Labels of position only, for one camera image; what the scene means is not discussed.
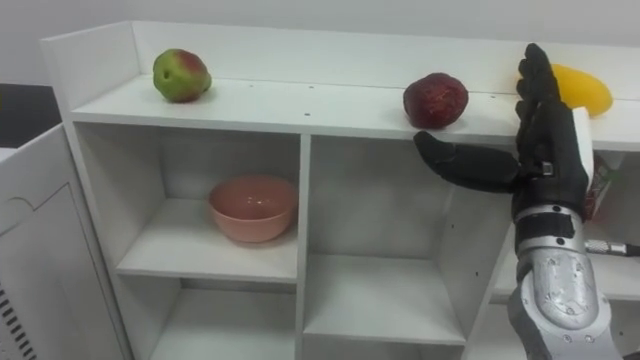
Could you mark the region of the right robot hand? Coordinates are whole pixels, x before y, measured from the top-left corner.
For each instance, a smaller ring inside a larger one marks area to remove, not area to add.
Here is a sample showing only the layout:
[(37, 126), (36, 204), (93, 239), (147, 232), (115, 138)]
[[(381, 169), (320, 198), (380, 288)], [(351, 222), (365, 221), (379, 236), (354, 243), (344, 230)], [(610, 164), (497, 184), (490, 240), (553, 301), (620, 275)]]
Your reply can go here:
[(509, 193), (512, 214), (557, 205), (586, 217), (593, 161), (575, 127), (573, 111), (561, 101), (559, 85), (544, 50), (527, 45), (516, 90), (520, 119), (517, 156), (488, 147), (444, 142), (426, 131), (413, 137), (424, 161), (442, 179), (464, 188)]

